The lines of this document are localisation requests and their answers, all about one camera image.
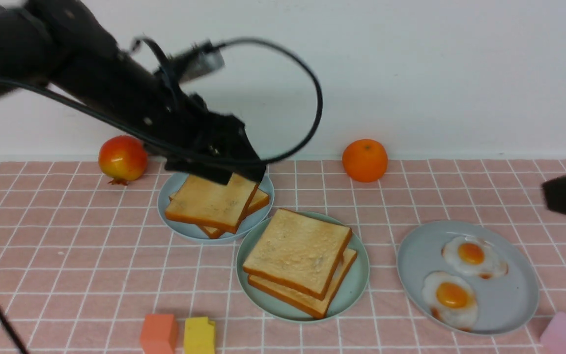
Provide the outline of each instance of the green plate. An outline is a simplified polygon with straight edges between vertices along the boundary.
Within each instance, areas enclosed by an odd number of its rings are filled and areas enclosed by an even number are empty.
[[[314,219],[323,220],[326,222],[331,222],[333,224],[343,225],[341,222],[328,217],[320,213],[313,213],[308,211],[299,211],[300,215],[306,217],[312,217]],[[250,300],[257,305],[261,310],[267,312],[268,314],[279,318],[281,320],[290,321],[294,323],[320,323],[334,318],[335,316],[343,313],[344,311],[350,309],[359,301],[368,286],[368,280],[370,279],[370,262],[368,261],[368,253],[357,235],[353,234],[351,241],[348,243],[348,248],[355,249],[357,251],[357,259],[353,262],[351,269],[349,269],[346,277],[344,278],[340,289],[333,299],[326,317],[321,320],[315,320],[312,316],[306,314],[292,305],[286,304],[273,296],[270,296],[259,289],[256,289],[248,284],[248,274],[243,271],[242,266],[256,242],[263,235],[263,231],[270,224],[270,220],[266,219],[260,224],[255,226],[246,235],[240,246],[239,252],[237,253],[236,271],[237,276],[242,285],[243,291],[250,298]]]

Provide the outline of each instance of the white wall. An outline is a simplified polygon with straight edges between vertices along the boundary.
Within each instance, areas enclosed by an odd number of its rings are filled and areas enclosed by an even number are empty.
[[[566,157],[566,1],[86,0],[122,47],[142,33],[166,52],[261,36],[301,55],[324,119],[297,157],[380,140],[395,157]],[[135,56],[156,67],[144,49]],[[314,96],[286,59],[240,47],[188,87],[249,126],[264,155],[308,130]],[[118,132],[20,93],[0,100],[0,155],[90,155]]]

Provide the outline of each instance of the egg yolk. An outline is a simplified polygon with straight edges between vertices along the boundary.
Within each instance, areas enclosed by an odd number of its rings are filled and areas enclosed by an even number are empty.
[[[440,304],[452,309],[465,307],[469,302],[469,294],[460,285],[449,282],[438,286],[436,298]]]
[[[463,243],[458,247],[458,256],[464,262],[478,265],[483,262],[483,250],[474,243]]]

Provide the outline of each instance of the egg white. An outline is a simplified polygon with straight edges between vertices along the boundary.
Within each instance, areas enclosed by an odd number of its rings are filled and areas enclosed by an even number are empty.
[[[474,243],[480,246],[484,253],[483,262],[481,262],[481,264],[468,264],[460,258],[458,247],[464,243]],[[445,262],[462,275],[492,279],[499,278],[508,273],[508,264],[501,259],[488,242],[479,237],[454,237],[443,247],[442,256]]]
[[[442,283],[453,283],[462,287],[471,301],[466,307],[452,309],[441,304],[436,297],[436,290]],[[423,301],[429,307],[431,314],[450,327],[462,331],[470,329],[478,322],[478,301],[472,287],[459,276],[450,275],[444,271],[434,271],[425,277],[423,284]]]

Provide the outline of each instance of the plate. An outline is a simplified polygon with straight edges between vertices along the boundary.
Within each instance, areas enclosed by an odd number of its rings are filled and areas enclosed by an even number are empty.
[[[310,211],[299,211],[298,213],[306,217],[312,217],[314,219],[331,222],[333,224],[343,225],[336,219],[321,213],[314,213]],[[321,323],[328,321],[353,307],[353,305],[355,305],[362,297],[364,289],[368,286],[368,280],[370,278],[370,262],[368,261],[368,253],[366,252],[362,241],[355,234],[351,237],[351,241],[348,243],[348,248],[355,249],[355,251],[357,251],[357,259],[353,262],[353,265],[344,277],[344,280],[340,285],[340,289],[335,298],[333,298],[326,316],[323,319],[315,320],[312,316],[296,309],[296,307],[286,304],[285,302],[278,300],[277,298],[274,298],[273,296],[270,296],[248,284],[248,274],[243,271],[242,266],[250,254],[250,251],[252,251],[256,245],[256,242],[261,238],[261,235],[263,235],[265,228],[268,224],[270,224],[271,219],[272,218],[264,220],[252,229],[248,235],[246,235],[242,242],[242,246],[240,246],[237,253],[237,262],[235,263],[240,285],[242,285],[243,291],[254,305],[275,318],[293,323]]]
[[[225,233],[218,239],[210,239],[209,236],[200,230],[198,226],[185,224],[184,222],[171,221],[165,216],[165,210],[170,203],[169,196],[180,189],[182,184],[185,183],[187,176],[188,174],[186,173],[175,173],[167,179],[159,193],[157,208],[161,219],[163,219],[167,226],[174,230],[178,235],[193,242],[198,242],[200,244],[225,244],[240,239],[268,216],[268,213],[270,213],[270,209],[272,209],[272,205],[274,204],[274,186],[272,185],[270,177],[265,175],[263,177],[263,181],[259,184],[259,189],[270,195],[270,204],[247,216],[246,219],[243,220],[242,224],[240,224],[237,233]]]
[[[508,262],[508,274],[483,280],[463,276],[453,270],[440,254],[442,247],[456,236],[476,236],[489,242]],[[473,287],[478,299],[478,322],[472,331],[450,327],[431,316],[423,301],[423,280],[432,271],[460,276]],[[440,221],[413,230],[400,245],[397,271],[407,296],[432,321],[452,331],[475,336],[495,336],[515,331],[534,316],[539,302],[537,275],[528,259],[503,236],[467,222]]]

